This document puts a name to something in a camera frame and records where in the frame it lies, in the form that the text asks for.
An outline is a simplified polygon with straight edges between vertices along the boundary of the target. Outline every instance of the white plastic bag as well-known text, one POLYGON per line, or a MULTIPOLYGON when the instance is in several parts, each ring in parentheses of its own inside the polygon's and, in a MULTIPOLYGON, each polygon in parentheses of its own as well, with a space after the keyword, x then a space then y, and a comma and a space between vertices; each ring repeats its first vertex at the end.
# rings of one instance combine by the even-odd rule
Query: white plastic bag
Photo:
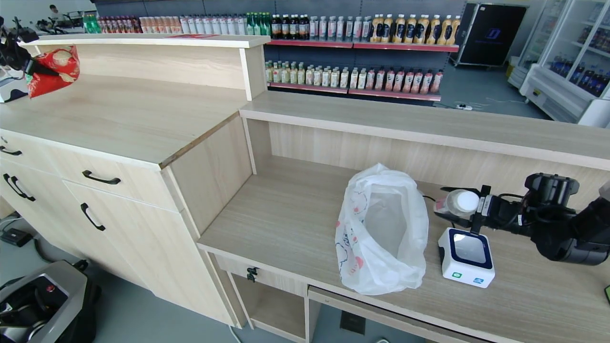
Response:
POLYGON ((428 211, 409 175, 376 164, 351 178, 335 234, 346 287, 365 295, 418 288, 427 242, 428 211))

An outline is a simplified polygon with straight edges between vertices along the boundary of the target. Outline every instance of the white bottle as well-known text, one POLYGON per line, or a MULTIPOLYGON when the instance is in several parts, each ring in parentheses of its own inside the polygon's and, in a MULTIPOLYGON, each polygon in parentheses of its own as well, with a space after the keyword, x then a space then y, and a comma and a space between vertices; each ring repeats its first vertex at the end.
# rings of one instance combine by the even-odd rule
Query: white bottle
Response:
POLYGON ((438 199, 434 212, 467 217, 476 212, 479 206, 479 196, 469 190, 452 190, 445 198, 438 199))
POLYGON ((360 75, 358 75, 358 89, 364 89, 364 86, 367 84, 367 70, 363 68, 360 70, 360 75))

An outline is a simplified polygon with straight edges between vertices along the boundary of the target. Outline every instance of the cabinet door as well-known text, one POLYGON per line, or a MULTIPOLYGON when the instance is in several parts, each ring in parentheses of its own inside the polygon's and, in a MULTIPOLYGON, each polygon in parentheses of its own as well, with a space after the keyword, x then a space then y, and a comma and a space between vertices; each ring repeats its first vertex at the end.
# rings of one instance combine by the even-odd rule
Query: cabinet door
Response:
POLYGON ((235 325, 180 213, 64 183, 156 296, 235 325))
POLYGON ((58 176, 8 161, 0 165, 0 174, 2 196, 51 244, 143 286, 108 238, 91 227, 79 203, 58 176), (5 175, 9 176, 8 180, 4 179, 5 175), (29 199, 19 196, 18 192, 29 199))

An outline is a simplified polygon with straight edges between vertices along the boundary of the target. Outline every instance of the drawer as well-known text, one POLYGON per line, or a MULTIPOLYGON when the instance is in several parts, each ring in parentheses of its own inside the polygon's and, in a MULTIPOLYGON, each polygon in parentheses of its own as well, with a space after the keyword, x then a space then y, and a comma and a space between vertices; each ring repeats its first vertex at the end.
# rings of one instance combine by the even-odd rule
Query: drawer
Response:
POLYGON ((0 131, 0 161, 7 160, 43 172, 56 174, 50 160, 45 156, 43 143, 36 142, 27 135, 12 131, 0 131))
MULTIPOLYGON (((249 265, 234 259, 228 259, 219 255, 216 255, 218 266, 220 269, 225 270, 229 273, 233 273, 244 278, 248 277, 248 268, 256 267, 255 265, 249 265)), ((255 282, 260 282, 288 293, 296 294, 301 297, 305 297, 307 294, 307 284, 300 281, 294 280, 287 276, 278 275, 276 273, 269 272, 267 270, 257 268, 257 275, 254 276, 255 282)))
POLYGON ((160 170, 95 156, 96 151, 46 146, 59 175, 72 182, 177 212, 160 170))

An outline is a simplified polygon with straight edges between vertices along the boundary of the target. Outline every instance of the cable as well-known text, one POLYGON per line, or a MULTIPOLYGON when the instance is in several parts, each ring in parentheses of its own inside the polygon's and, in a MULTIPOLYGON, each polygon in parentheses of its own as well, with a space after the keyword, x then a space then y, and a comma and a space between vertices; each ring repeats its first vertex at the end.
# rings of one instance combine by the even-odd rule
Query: cable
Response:
POLYGON ((235 331, 233 331, 233 327, 229 325, 229 331, 231 332, 231 334, 233 335, 233 337, 235 337, 235 340, 237 341, 237 343, 242 343, 242 340, 239 339, 239 337, 237 337, 237 334, 235 334, 235 331))

